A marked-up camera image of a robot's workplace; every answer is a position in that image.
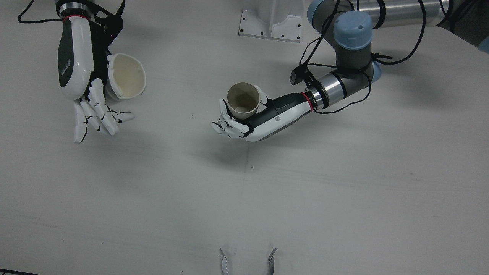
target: metal bracket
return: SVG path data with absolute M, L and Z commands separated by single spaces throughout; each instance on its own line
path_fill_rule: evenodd
M 303 0 L 262 0 L 244 9 L 238 34 L 299 43 Z

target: paper cup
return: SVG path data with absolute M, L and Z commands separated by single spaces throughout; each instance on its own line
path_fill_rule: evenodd
M 246 119 L 256 114 L 259 103 L 258 89 L 249 83 L 234 84 L 227 92 L 227 106 L 237 119 Z
M 105 85 L 105 98 L 110 103 L 131 99 L 146 88 L 143 65 L 134 57 L 117 53 L 108 58 L 109 79 Z

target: blue joint cap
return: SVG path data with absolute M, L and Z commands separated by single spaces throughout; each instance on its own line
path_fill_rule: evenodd
M 382 75 L 382 68 L 380 67 L 380 64 L 377 63 L 377 61 L 372 62 L 372 67 L 374 69 L 374 76 L 372 77 L 372 83 L 374 83 Z
M 482 42 L 477 47 L 480 51 L 485 53 L 489 53 L 489 36 L 486 39 L 482 40 Z
M 317 7 L 323 2 L 324 0 L 314 0 L 312 3 L 309 5 L 309 8 L 307 9 L 307 19 L 309 19 L 309 23 L 312 25 L 312 18 L 314 16 L 314 13 L 316 12 Z
M 365 48 L 372 41 L 372 19 L 362 11 L 349 11 L 334 22 L 334 40 L 349 50 Z

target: white table surface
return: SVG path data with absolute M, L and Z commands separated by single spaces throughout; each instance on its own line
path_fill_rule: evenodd
M 52 2 L 24 19 L 54 18 Z M 299 44 L 238 36 L 239 0 L 128 1 L 111 52 L 143 63 L 147 89 L 114 106 L 136 114 L 115 138 L 89 128 L 77 145 L 62 25 L 18 23 L 27 4 L 0 0 L 0 268 L 217 275 L 222 248 L 230 274 L 264 275 L 277 248 L 277 275 L 489 274 L 489 56 L 475 47 L 428 28 L 365 102 L 248 143 L 209 127 L 217 99 L 237 82 L 302 91 L 290 71 L 317 32 L 305 19 Z M 373 50 L 401 58 L 419 29 L 376 30 Z

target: logo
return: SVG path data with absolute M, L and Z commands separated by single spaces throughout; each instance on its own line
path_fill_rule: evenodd
M 68 59 L 68 62 L 66 63 L 66 66 L 63 68 L 63 70 L 61 70 L 61 76 L 63 76 L 63 74 L 65 74 L 66 70 L 68 69 L 68 67 L 71 65 L 71 59 Z

